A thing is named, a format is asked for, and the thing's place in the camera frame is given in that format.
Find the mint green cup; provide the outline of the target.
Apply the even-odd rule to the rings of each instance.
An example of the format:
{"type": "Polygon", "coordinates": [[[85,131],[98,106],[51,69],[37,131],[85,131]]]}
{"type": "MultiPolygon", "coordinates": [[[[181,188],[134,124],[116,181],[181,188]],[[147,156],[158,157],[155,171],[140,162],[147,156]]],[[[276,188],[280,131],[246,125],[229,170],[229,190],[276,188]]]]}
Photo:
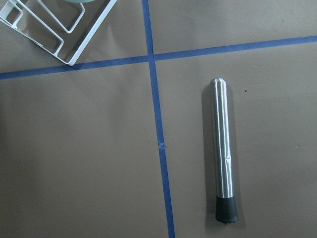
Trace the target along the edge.
{"type": "Polygon", "coordinates": [[[94,0],[65,0],[67,2],[72,2],[72,3],[87,3],[87,2],[92,2],[94,0]]]}

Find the steel muddler black tip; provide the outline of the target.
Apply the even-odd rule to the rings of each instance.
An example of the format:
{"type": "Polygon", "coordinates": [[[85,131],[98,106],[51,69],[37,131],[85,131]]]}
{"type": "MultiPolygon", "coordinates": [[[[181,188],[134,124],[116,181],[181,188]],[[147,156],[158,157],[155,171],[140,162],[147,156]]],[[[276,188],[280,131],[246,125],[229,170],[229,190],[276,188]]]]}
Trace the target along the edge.
{"type": "Polygon", "coordinates": [[[214,78],[210,87],[216,182],[215,218],[218,222],[233,224],[238,221],[238,213],[232,175],[227,85],[223,78],[214,78]]]}

